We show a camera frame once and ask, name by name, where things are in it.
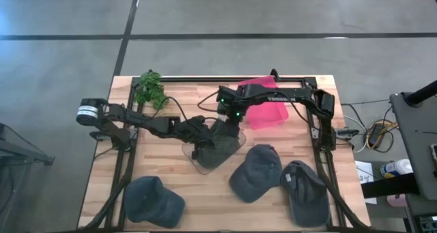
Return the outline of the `black electronics box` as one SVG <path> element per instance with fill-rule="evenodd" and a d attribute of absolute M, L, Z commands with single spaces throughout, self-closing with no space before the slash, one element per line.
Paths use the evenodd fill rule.
<path fill-rule="evenodd" d="M 437 233 L 437 215 L 417 217 L 419 233 Z"/>

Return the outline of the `black aluminium table frame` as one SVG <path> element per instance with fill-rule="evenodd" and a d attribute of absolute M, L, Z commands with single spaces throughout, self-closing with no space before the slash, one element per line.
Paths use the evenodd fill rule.
<path fill-rule="evenodd" d="M 280 76 L 279 87 L 299 87 L 305 85 L 297 79 L 309 79 L 318 88 L 335 96 L 334 128 L 345 127 L 343 111 L 333 75 Z M 219 85 L 236 89 L 240 81 L 252 79 L 237 76 L 170 77 L 163 76 L 165 93 L 174 97 L 187 117 L 195 115 L 216 116 L 205 112 L 196 104 L 206 96 L 217 91 Z M 284 124 L 250 129 L 246 122 L 241 125 L 246 137 L 245 144 L 209 174 L 200 174 L 182 151 L 182 142 L 175 139 L 159 139 L 147 131 L 139 131 L 136 153 L 133 155 L 132 179 L 142 176 L 158 176 L 165 187 L 171 189 L 186 202 L 180 224 L 175 229 L 165 229 L 148 222 L 132 223 L 124 214 L 123 195 L 115 201 L 109 219 L 95 229 L 84 228 L 96 216 L 109 198 L 113 182 L 119 182 L 127 168 L 130 153 L 118 155 L 112 150 L 97 158 L 91 167 L 83 205 L 77 223 L 81 232 L 314 232 L 326 227 L 300 228 L 290 219 L 288 198 L 280 187 L 270 189 L 263 197 L 252 204 L 240 201 L 229 187 L 229 178 L 243 162 L 247 151 L 255 144 L 270 144 L 279 153 L 283 166 L 290 161 L 301 160 L 316 169 L 315 149 L 310 140 L 310 127 L 298 117 L 290 104 L 287 105 L 289 117 Z M 319 158 L 328 162 L 326 153 Z M 350 146 L 337 145 L 333 151 L 333 161 L 321 163 L 333 185 L 353 211 L 366 226 L 370 226 L 369 215 L 363 197 L 358 172 Z"/>

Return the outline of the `green potted plant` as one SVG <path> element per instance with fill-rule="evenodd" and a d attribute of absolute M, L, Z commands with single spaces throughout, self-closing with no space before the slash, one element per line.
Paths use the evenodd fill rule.
<path fill-rule="evenodd" d="M 138 104 L 150 103 L 155 110 L 166 107 L 169 99 L 161 84 L 161 75 L 153 70 L 143 73 L 135 90 L 134 99 Z"/>

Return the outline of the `white paper sheet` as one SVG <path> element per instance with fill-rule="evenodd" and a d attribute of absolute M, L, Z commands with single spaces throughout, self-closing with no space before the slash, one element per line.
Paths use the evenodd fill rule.
<path fill-rule="evenodd" d="M 373 169 L 371 163 L 355 161 L 358 178 L 361 184 L 374 181 Z"/>

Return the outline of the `olive green cap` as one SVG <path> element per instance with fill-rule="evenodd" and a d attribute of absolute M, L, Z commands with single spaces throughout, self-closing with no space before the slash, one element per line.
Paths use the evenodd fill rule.
<path fill-rule="evenodd" d="M 240 138 L 230 137 L 226 133 L 225 122 L 216 120 L 210 127 L 214 140 L 213 148 L 204 149 L 203 157 L 196 160 L 206 169 L 215 169 L 240 148 Z"/>

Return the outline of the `pink container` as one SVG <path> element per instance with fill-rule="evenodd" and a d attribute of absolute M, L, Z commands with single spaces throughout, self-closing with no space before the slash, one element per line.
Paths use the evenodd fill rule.
<path fill-rule="evenodd" d="M 386 197 L 387 203 L 392 207 L 407 207 L 405 194 L 388 195 Z"/>

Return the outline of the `black switch box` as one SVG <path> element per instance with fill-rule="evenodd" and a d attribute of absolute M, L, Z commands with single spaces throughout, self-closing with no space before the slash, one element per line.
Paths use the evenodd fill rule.
<path fill-rule="evenodd" d="M 359 130 L 350 128 L 335 129 L 336 138 L 349 140 L 359 134 Z"/>
<path fill-rule="evenodd" d="M 89 136 L 95 139 L 96 141 L 104 141 L 107 139 L 111 139 L 110 134 L 104 133 L 102 131 L 92 131 L 89 133 Z"/>

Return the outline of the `clear plastic bin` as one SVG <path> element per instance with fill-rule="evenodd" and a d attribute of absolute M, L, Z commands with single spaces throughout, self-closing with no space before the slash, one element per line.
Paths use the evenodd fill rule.
<path fill-rule="evenodd" d="M 212 126 L 212 124 L 216 121 L 216 120 L 221 120 L 221 119 L 216 119 L 216 118 L 207 118 L 207 120 L 206 120 L 206 125 L 208 126 L 208 128 L 210 128 L 211 126 Z M 239 138 L 240 138 L 240 148 L 246 143 L 246 136 L 245 136 L 245 134 L 242 132 L 242 131 L 240 131 L 239 132 Z M 206 174 L 209 174 L 210 172 L 212 172 L 213 170 L 215 170 L 215 169 L 206 169 L 206 168 L 204 168 L 204 167 L 202 167 L 196 160 L 192 160 L 192 158 L 191 158 L 191 152 L 194 150 L 194 145 L 193 144 L 191 144 L 191 143 L 184 143 L 183 145 L 182 145 L 182 151 L 183 151 L 183 153 L 185 154 L 185 156 L 189 159 L 189 161 L 192 163 L 192 165 L 195 167 L 195 169 L 200 173 L 200 174 L 202 174 L 202 175 L 206 175 Z"/>

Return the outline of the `black power adapter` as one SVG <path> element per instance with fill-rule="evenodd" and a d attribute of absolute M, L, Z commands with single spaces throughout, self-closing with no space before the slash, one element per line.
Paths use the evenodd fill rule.
<path fill-rule="evenodd" d="M 385 125 L 383 124 L 375 124 L 374 127 L 371 129 L 368 143 L 370 146 L 378 146 L 380 141 L 380 134 L 384 130 Z"/>

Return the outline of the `white canister blue label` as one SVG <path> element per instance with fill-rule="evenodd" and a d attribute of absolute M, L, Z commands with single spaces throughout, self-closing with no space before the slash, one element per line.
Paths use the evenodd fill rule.
<path fill-rule="evenodd" d="M 394 178 L 405 174 L 412 174 L 412 166 L 409 159 L 400 159 L 382 165 L 380 167 L 380 173 L 383 178 Z"/>

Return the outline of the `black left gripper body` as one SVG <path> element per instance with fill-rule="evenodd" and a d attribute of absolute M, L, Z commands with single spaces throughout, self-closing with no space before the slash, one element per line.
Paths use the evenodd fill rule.
<path fill-rule="evenodd" d="M 177 139 L 184 143 L 191 143 L 198 147 L 213 148 L 212 132 L 205 124 L 206 118 L 202 115 L 186 119 L 177 126 Z"/>

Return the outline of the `black pole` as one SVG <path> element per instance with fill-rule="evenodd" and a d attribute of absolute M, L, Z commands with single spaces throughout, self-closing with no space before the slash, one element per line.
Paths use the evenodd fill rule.
<path fill-rule="evenodd" d="M 421 89 L 411 93 L 407 92 L 404 94 L 404 100 L 411 107 L 420 107 L 422 102 L 428 98 L 437 95 L 437 80 L 431 82 L 430 84 L 422 87 Z"/>

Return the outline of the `black flat bar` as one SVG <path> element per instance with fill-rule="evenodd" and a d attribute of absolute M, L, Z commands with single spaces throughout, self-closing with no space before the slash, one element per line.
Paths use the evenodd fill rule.
<path fill-rule="evenodd" d="M 361 185 L 364 198 L 382 197 L 397 194 L 420 194 L 413 173 L 385 178 Z"/>

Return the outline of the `pink plastic bin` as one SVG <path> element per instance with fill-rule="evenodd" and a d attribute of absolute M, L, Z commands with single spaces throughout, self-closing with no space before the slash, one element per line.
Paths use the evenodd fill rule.
<path fill-rule="evenodd" d="M 238 85 L 262 85 L 264 87 L 277 87 L 273 76 L 255 78 L 241 81 Z M 288 119 L 288 112 L 283 102 L 265 102 L 248 108 L 244 121 L 252 129 L 267 128 L 283 124 Z"/>

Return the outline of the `grey equipment cart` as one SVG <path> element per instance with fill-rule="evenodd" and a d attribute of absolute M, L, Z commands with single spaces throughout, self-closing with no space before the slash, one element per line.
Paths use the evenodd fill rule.
<path fill-rule="evenodd" d="M 390 95 L 390 102 L 420 194 L 437 200 L 437 167 L 431 150 L 437 146 L 437 97 L 428 98 L 420 107 L 408 105 L 402 94 Z"/>

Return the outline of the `dark blue cap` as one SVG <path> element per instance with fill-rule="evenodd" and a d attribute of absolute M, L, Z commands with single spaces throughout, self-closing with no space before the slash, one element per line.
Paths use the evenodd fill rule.
<path fill-rule="evenodd" d="M 124 196 L 124 209 L 133 223 L 150 222 L 162 228 L 175 228 L 184 214 L 184 199 L 166 188 L 158 176 L 132 181 Z"/>

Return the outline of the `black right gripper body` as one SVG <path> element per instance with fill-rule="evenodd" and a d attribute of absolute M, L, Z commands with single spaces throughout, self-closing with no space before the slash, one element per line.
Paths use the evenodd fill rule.
<path fill-rule="evenodd" d="M 250 104 L 249 98 L 253 96 L 251 86 L 238 86 L 236 90 L 220 85 L 216 97 L 217 112 L 226 115 L 229 119 L 242 120 Z"/>

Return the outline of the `dark grey cap white label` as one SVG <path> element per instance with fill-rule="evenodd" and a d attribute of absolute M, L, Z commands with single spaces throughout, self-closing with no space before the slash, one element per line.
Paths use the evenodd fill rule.
<path fill-rule="evenodd" d="M 287 193 L 292 221 L 302 228 L 317 228 L 330 221 L 324 182 L 303 161 L 292 161 L 282 171 L 280 185 Z"/>

